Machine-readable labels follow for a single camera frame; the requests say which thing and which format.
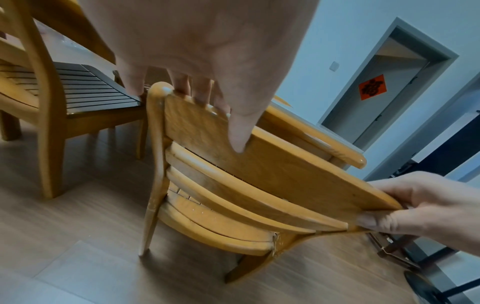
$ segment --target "black chinese character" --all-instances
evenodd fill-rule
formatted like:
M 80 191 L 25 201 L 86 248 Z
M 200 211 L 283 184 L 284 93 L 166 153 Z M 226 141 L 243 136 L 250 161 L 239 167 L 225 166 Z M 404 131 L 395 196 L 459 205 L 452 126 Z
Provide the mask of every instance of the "black chinese character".
M 371 79 L 368 84 L 363 87 L 361 93 L 364 95 L 375 96 L 379 93 L 379 88 L 382 84 L 384 84 L 383 81 L 375 81 L 375 79 Z

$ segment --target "red sign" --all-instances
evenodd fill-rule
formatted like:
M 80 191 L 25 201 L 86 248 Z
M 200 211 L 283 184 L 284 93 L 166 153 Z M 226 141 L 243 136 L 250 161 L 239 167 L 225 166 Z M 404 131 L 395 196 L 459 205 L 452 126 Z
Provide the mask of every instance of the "red sign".
M 385 93 L 387 91 L 387 86 L 385 85 L 384 75 L 382 74 L 361 83 L 358 86 L 358 90 L 360 91 L 360 98 L 362 100 Z

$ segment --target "chair backrest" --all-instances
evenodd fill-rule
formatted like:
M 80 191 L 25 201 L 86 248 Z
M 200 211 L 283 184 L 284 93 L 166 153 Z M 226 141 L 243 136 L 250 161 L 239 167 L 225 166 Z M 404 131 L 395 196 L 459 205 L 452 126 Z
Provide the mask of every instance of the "chair backrest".
M 308 233 L 355 231 L 359 211 L 401 208 L 368 183 L 259 127 L 245 151 L 236 153 L 227 116 L 166 87 L 155 84 L 147 98 L 156 169 L 200 202 L 209 197 L 206 205 L 214 201 L 215 211 L 232 217 L 246 210 L 286 225 L 284 230 Z
M 1 0 L 0 31 L 17 37 L 23 48 L 0 38 L 0 59 L 32 69 L 39 86 L 40 116 L 65 116 L 62 83 L 25 0 Z

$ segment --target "chair seat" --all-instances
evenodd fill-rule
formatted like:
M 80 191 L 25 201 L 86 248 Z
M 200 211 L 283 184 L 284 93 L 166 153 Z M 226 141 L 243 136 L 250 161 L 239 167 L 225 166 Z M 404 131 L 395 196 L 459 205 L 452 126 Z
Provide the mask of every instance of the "chair seat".
M 54 65 L 63 84 L 67 114 L 143 106 L 138 97 L 128 95 L 122 86 L 94 67 L 59 62 Z M 39 94 L 39 85 L 31 69 L 0 62 L 0 76 L 34 98 Z M 31 96 L 16 96 L 14 99 L 29 106 L 38 106 L 38 102 L 31 102 Z
M 264 255 L 274 246 L 272 232 L 232 220 L 171 190 L 158 216 L 173 229 L 223 250 Z

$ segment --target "round black base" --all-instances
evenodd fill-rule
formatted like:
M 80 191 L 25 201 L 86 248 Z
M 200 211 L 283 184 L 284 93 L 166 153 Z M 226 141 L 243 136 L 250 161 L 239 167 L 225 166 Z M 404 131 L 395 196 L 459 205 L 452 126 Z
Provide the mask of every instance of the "round black base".
M 425 303 L 429 304 L 451 304 L 451 302 L 442 297 L 442 292 L 435 286 L 431 285 L 417 274 L 411 271 L 405 271 L 405 279 L 415 292 Z

